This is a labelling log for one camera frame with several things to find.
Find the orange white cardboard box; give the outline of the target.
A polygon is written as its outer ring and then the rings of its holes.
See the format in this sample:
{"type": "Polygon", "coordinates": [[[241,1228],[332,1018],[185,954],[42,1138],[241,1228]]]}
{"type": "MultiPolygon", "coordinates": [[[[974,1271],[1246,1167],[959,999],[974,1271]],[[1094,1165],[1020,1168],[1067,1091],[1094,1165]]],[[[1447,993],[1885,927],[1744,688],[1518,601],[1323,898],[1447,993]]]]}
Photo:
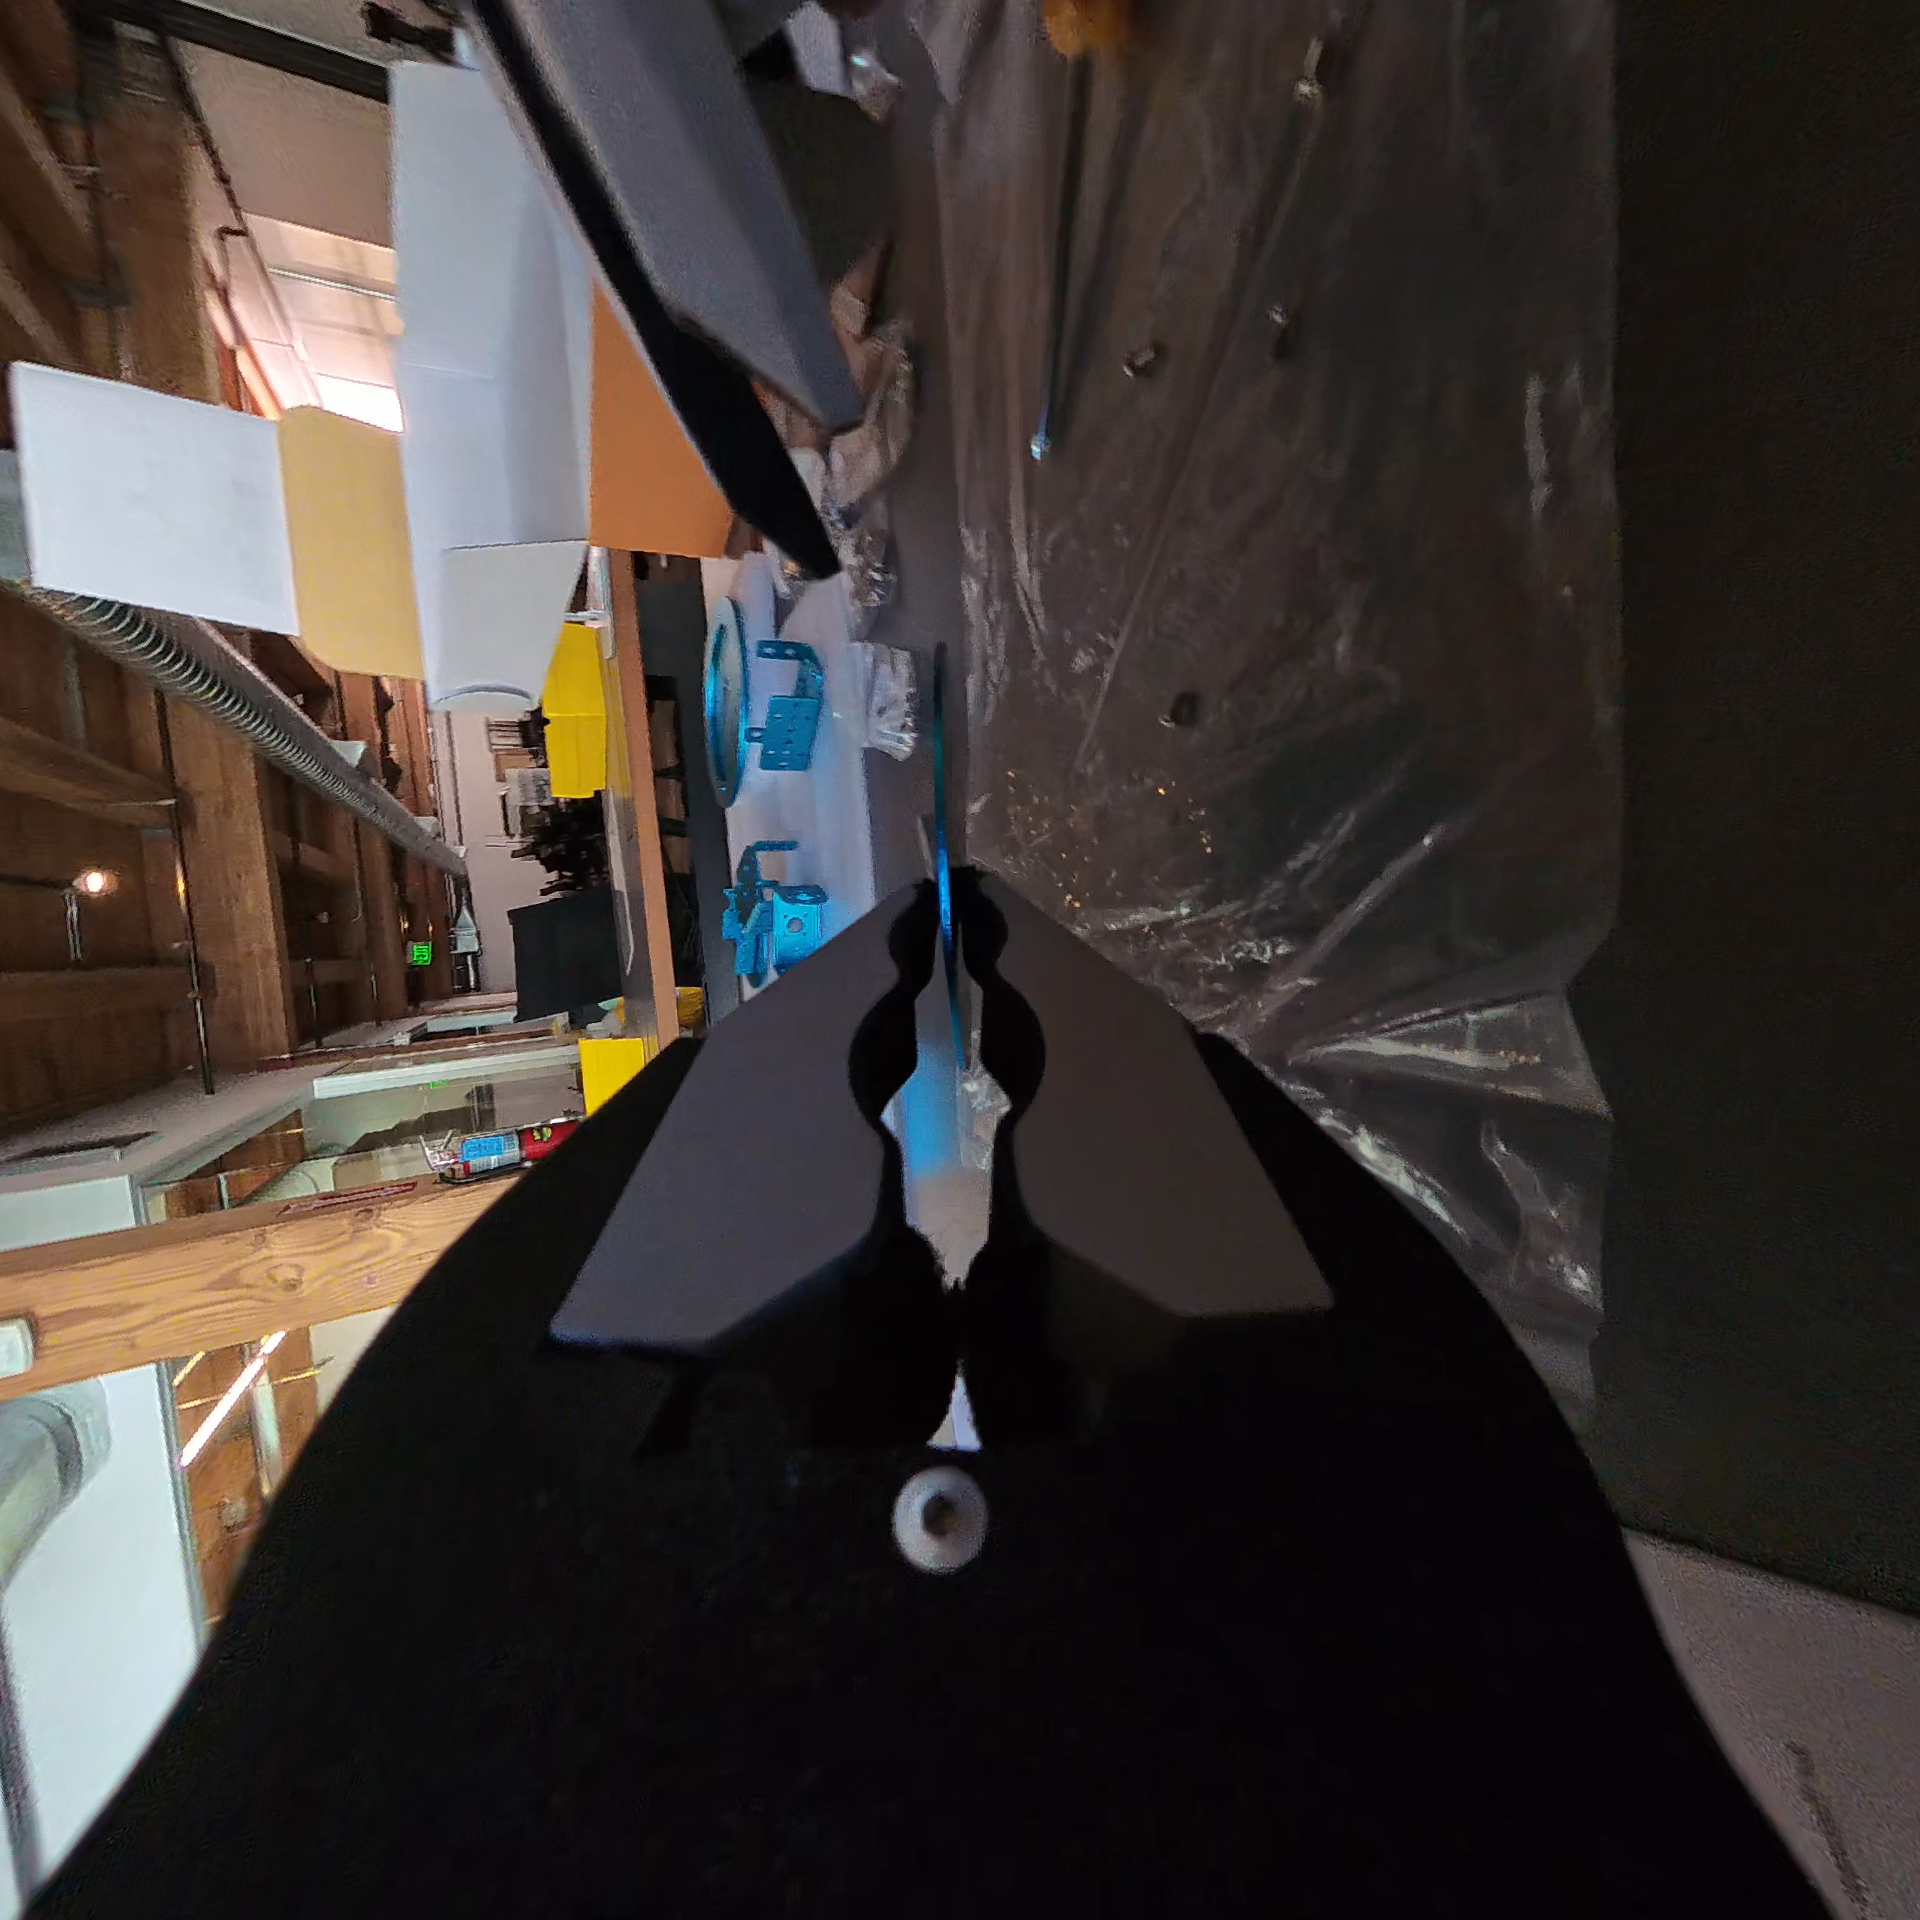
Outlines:
{"type": "Polygon", "coordinates": [[[17,362],[27,584],[524,711],[592,545],[717,557],[733,512],[486,80],[411,67],[395,94],[401,427],[17,362]]]}

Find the small blue metal bracket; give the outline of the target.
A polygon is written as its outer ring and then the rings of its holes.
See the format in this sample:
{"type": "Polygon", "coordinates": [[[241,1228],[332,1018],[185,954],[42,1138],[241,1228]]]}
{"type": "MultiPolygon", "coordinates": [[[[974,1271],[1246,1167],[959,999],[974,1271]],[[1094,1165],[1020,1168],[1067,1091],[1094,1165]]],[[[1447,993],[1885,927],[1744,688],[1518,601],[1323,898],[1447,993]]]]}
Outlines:
{"type": "Polygon", "coordinates": [[[748,842],[725,893],[721,931],[733,947],[737,979],[754,993],[800,964],[826,939],[827,889],[764,869],[770,856],[798,850],[800,842],[791,837],[748,842]]]}

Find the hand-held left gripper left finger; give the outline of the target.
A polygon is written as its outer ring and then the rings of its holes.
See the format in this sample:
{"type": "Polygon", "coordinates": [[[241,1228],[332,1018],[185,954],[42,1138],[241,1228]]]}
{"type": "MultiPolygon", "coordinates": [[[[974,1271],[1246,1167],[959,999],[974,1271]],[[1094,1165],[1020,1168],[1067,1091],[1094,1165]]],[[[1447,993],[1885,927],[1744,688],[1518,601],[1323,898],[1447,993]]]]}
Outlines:
{"type": "Polygon", "coordinates": [[[903,885],[696,1043],[553,1340],[716,1358],[820,1307],[899,1213],[883,1113],[918,1060],[937,945],[934,885],[903,885]]]}

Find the silver ventilation duct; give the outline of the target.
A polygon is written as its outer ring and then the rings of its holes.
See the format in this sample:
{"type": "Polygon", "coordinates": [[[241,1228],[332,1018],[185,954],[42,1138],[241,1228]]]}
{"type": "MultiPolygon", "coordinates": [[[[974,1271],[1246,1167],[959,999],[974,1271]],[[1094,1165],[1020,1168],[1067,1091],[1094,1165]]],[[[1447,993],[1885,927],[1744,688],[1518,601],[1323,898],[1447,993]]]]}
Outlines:
{"type": "Polygon", "coordinates": [[[463,848],[424,827],[204,619],[13,578],[3,578],[2,588],[58,620],[69,636],[108,661],[200,709],[237,734],[254,756],[372,825],[405,854],[453,879],[467,879],[463,848]]]}

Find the blue perforated metal bracket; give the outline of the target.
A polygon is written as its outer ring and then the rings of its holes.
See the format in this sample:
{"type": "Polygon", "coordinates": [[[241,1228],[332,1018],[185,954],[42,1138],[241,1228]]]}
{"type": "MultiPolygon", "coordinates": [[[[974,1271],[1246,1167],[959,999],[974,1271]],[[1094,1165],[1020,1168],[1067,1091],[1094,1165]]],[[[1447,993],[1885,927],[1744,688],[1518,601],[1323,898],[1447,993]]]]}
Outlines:
{"type": "Polygon", "coordinates": [[[810,769],[826,709],[822,659],[802,640],[771,636],[754,644],[754,665],[771,667],[773,684],[748,698],[743,738],[756,748],[760,769],[804,773],[810,769]]]}

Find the white foam sheet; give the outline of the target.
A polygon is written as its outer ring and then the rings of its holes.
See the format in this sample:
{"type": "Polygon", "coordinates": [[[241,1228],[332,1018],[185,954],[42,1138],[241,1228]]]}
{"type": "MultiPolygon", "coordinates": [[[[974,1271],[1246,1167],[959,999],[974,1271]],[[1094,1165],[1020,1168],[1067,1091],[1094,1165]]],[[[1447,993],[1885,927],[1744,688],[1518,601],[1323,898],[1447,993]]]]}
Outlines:
{"type": "Polygon", "coordinates": [[[868,752],[854,732],[854,694],[849,646],[860,636],[843,578],[795,584],[766,553],[702,564],[706,638],[696,694],[696,717],[708,784],[717,800],[725,850],[717,893],[717,979],[741,997],[758,995],[737,979],[733,947],[721,931],[725,893],[743,848],[760,838],[791,837],[800,850],[770,856],[768,875],[812,881],[827,889],[826,939],[862,918],[881,893],[883,850],[903,833],[910,873],[924,873],[928,802],[916,781],[930,773],[926,707],[930,655],[920,657],[920,746],[912,759],[893,761],[868,752]],[[810,644],[826,671],[826,709],[804,773],[760,769],[756,748],[744,742],[748,698],[770,690],[771,667],[754,665],[754,644],[781,636],[810,644]]]}

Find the orange handled screwdriver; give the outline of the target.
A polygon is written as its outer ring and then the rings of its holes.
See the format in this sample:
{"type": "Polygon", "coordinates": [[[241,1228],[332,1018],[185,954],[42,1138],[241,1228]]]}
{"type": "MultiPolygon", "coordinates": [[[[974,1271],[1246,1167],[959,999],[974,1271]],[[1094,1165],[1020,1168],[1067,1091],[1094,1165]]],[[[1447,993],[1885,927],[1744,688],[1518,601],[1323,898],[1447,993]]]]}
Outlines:
{"type": "Polygon", "coordinates": [[[1059,130],[1053,138],[1051,221],[1047,244],[1044,356],[1028,456],[1044,464],[1061,427],[1065,404],[1065,327],[1071,296],[1076,204],[1084,169],[1094,70],[1127,42],[1130,1],[1044,1],[1040,24],[1061,84],[1059,130]]]}

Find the blue round metal plate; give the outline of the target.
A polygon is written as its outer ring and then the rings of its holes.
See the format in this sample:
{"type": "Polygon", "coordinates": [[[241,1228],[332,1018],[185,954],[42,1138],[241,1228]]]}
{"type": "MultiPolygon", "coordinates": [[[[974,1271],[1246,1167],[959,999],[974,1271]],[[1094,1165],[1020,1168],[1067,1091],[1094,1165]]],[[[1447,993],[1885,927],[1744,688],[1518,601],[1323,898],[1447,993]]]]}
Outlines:
{"type": "Polygon", "coordinates": [[[955,900],[953,900],[953,856],[949,825],[949,742],[947,742],[947,644],[937,642],[930,659],[926,742],[930,752],[930,779],[934,781],[934,804],[930,806],[930,875],[934,877],[935,906],[939,921],[939,964],[941,981],[947,995],[947,1031],[953,1055],[953,1072],[966,1076],[970,1053],[970,1028],[964,1004],[963,952],[957,943],[955,900]]]}

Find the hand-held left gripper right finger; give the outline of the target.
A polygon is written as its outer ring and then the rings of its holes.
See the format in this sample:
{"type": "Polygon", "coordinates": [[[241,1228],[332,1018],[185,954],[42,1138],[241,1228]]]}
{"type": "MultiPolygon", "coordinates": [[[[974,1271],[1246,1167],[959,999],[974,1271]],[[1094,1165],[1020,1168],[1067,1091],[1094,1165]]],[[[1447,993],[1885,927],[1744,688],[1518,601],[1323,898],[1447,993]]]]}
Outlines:
{"type": "Polygon", "coordinates": [[[957,896],[978,1060],[1007,1099],[995,1230],[1047,1325],[1300,1323],[1331,1307],[1260,1157],[1171,1003],[1003,875],[957,896]]]}

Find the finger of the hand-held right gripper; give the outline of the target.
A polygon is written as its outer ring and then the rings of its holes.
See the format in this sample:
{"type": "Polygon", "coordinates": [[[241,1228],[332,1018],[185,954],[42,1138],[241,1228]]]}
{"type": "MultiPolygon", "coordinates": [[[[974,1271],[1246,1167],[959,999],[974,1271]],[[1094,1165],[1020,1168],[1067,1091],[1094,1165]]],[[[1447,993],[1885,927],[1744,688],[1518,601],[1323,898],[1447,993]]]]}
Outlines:
{"type": "Polygon", "coordinates": [[[588,539],[839,559],[764,399],[866,412],[831,289],[868,252],[868,117],[758,53],[797,3],[503,1],[472,34],[588,260],[588,539]]]}

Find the wooden beam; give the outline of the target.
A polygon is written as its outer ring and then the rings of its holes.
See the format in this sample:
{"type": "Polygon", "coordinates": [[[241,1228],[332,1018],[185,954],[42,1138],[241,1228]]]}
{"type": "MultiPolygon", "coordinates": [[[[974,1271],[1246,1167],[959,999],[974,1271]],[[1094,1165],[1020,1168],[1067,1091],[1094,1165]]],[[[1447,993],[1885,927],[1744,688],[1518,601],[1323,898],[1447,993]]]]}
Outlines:
{"type": "Polygon", "coordinates": [[[30,1332],[2,1396],[393,1307],[519,1174],[254,1201],[2,1255],[2,1319],[30,1332]]]}

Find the pile of small parts bags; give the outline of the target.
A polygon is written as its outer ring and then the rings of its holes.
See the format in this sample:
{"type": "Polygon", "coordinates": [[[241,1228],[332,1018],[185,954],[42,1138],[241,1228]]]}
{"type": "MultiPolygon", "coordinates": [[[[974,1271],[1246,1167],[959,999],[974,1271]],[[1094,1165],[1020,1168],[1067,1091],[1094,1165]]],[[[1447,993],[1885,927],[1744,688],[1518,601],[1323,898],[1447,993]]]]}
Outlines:
{"type": "Polygon", "coordinates": [[[856,341],[862,418],[826,453],[822,518],[858,626],[893,597],[897,563],[889,489],[914,435],[918,366],[912,329],[899,317],[856,341]]]}

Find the clear plastic bag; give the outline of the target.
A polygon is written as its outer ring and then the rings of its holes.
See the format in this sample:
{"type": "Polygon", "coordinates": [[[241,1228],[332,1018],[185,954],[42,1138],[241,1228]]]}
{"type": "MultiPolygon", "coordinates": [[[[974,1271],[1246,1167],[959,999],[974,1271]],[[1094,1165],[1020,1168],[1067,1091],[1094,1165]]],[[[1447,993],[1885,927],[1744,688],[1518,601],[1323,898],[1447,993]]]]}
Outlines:
{"type": "Polygon", "coordinates": [[[941,98],[972,860],[1279,1080],[1584,1421],[1617,7],[1134,3],[1092,80],[1044,464],[1040,3],[908,18],[941,98]],[[1167,729],[1181,690],[1202,715],[1167,729]]]}

